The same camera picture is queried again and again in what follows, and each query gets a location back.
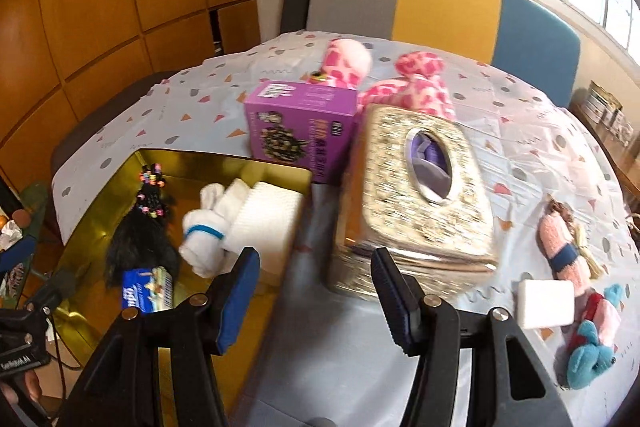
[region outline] gold tray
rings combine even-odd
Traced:
[[[229,186],[240,178],[249,186],[267,182],[308,194],[311,172],[297,167],[276,165],[248,158],[198,152],[143,149],[133,153],[100,191],[78,223],[66,244],[58,267],[77,273],[76,293],[56,311],[56,327],[73,356],[85,365],[103,334],[121,311],[122,292],[104,285],[104,255],[111,234],[129,212],[140,188],[138,176],[144,164],[159,163],[166,179],[165,196],[172,198],[172,219],[168,227],[177,248],[182,241],[182,216],[200,206],[200,189],[209,183]],[[174,283],[174,305],[194,293],[204,292],[211,279],[202,279],[182,261]],[[238,341],[223,357],[212,357],[218,388],[227,412],[231,411],[254,363],[262,337],[269,324],[278,295],[276,287],[261,287],[253,297]],[[170,425],[173,387],[167,349],[160,355],[160,388],[165,425]]]
[[[436,140],[449,164],[449,192],[439,200],[424,194],[407,161],[419,132]],[[497,269],[493,221],[476,158],[457,125],[372,105],[342,187],[329,284],[376,299],[370,254],[387,247],[400,271],[427,293],[453,298]]]

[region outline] pink spotted plush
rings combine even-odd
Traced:
[[[371,54],[363,44],[353,39],[330,41],[320,66],[327,86],[347,89],[358,89],[358,84],[370,69]]]
[[[362,107],[383,103],[455,120],[449,91],[438,75],[442,68],[442,59],[433,53],[403,55],[396,62],[396,70],[404,78],[375,83],[358,97],[358,102]]]

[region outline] tablecloth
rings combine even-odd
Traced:
[[[284,34],[252,50],[210,58],[164,80],[101,129],[64,166],[52,184],[63,240],[111,175],[139,148],[168,148],[249,156],[242,101],[262,79],[298,80],[317,70],[335,34]],[[638,250],[626,224],[620,186],[586,129],[539,90],[482,62],[403,42],[358,36],[373,67],[362,89],[397,76],[399,55],[439,54],[460,125],[478,158],[494,214],[501,262],[484,286],[454,304],[486,312],[514,311],[522,278],[551,279],[536,241],[549,196],[569,204],[588,231],[591,251],[625,289],[615,366],[582,391],[559,388],[575,425],[602,427],[638,373],[640,341]],[[331,252],[337,191],[314,186],[313,208],[301,230],[270,339],[234,416],[235,425],[392,427],[406,404],[415,360],[392,341],[377,303],[330,292],[322,272]],[[527,331],[555,378],[565,361],[571,328]],[[470,358],[462,353],[453,425],[465,424]]]

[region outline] white eraser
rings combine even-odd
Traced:
[[[518,325],[523,330],[565,326],[574,321],[574,283],[525,279],[518,284]]]

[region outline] purple tissue package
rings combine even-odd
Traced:
[[[340,184],[356,129],[358,92],[265,80],[244,100],[254,158],[304,167]]]

